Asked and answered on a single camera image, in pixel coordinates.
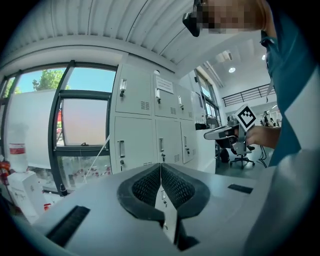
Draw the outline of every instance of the red label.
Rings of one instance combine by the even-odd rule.
[[[26,152],[25,148],[10,148],[10,154],[11,155],[20,155],[24,154]]]

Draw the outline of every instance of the black metal railing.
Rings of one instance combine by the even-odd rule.
[[[227,107],[227,106],[238,104],[241,102],[247,102],[257,98],[266,97],[269,85],[270,84],[268,83],[262,86],[258,86],[249,90],[244,90],[242,92],[229,95],[227,97],[223,97],[222,99],[223,99],[224,105]],[[276,93],[275,88],[272,88],[269,95],[275,94],[275,93]]]

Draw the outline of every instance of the metal cabinet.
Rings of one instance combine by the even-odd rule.
[[[181,126],[176,120],[155,120],[159,163],[182,164]]]
[[[154,84],[154,115],[158,117],[178,118],[178,98],[176,94],[172,94],[165,90],[157,88],[157,76],[153,76]]]
[[[180,119],[194,120],[194,113],[191,100],[191,91],[176,85],[176,94],[178,98],[178,116]]]
[[[196,152],[196,126],[194,121],[180,120],[183,163],[192,160]]]
[[[116,112],[151,115],[151,75],[123,65],[117,89]]]
[[[152,120],[117,116],[114,136],[118,171],[154,162]]]

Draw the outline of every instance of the teal shirt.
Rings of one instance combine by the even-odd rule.
[[[268,72],[273,79],[277,105],[282,115],[280,137],[269,164],[276,166],[285,156],[301,149],[285,111],[308,82],[317,62],[293,20],[282,11],[272,7],[271,10],[277,38],[269,37],[262,31],[261,44],[267,50]]]

